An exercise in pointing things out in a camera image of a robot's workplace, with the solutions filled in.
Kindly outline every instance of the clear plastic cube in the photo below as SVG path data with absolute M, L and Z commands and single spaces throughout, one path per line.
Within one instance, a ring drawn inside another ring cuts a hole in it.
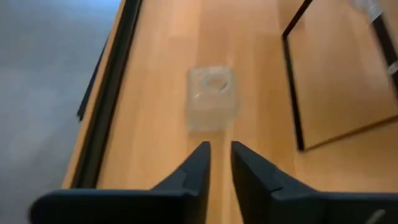
M 190 131 L 213 132 L 228 127 L 239 109 L 236 79 L 226 67 L 193 68 L 187 75 Z

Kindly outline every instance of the black table edge trim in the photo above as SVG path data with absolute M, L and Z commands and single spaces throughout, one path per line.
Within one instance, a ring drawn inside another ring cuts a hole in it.
M 142 0 L 123 6 L 71 188 L 95 188 Z

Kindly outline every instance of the wooden tabletop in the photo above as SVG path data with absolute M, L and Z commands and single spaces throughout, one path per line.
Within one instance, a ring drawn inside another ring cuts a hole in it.
M 144 0 L 99 189 L 150 189 L 202 141 L 211 142 L 208 223 L 242 223 L 230 144 L 241 141 L 280 169 L 326 191 L 398 192 L 398 123 L 298 152 L 281 33 L 302 0 Z M 394 0 L 387 20 L 398 37 Z M 81 123 L 63 188 L 69 188 L 113 43 L 117 21 Z M 304 138 L 311 144 L 398 115 L 398 102 L 365 14 L 348 0 L 318 0 L 289 36 Z M 226 65 L 240 111 L 224 132 L 187 131 L 187 70 Z

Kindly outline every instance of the gray floor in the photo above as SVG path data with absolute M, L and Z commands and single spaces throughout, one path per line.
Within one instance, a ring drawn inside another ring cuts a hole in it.
M 61 186 L 119 0 L 0 1 L 0 223 Z

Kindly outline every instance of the wooden panel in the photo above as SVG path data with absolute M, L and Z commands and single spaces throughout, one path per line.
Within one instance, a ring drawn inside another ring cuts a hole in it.
M 280 15 L 294 11 L 287 2 L 144 1 L 98 188 L 150 189 L 199 143 L 209 140 L 207 223 L 242 223 L 230 164 L 230 142 L 238 140 L 320 190 L 398 192 L 394 175 L 398 124 L 308 153 L 296 150 L 280 38 Z M 184 113 L 186 72 L 206 65 L 228 65 L 236 72 L 241 110 L 224 132 L 192 134 L 187 132 Z M 382 65 L 369 67 L 378 71 Z M 375 89 L 389 93 L 383 89 L 386 81 L 374 82 Z M 75 154 L 84 133 L 82 126 Z M 66 187 L 75 163 L 73 157 Z
M 398 114 L 367 15 L 314 1 L 289 35 L 307 147 Z

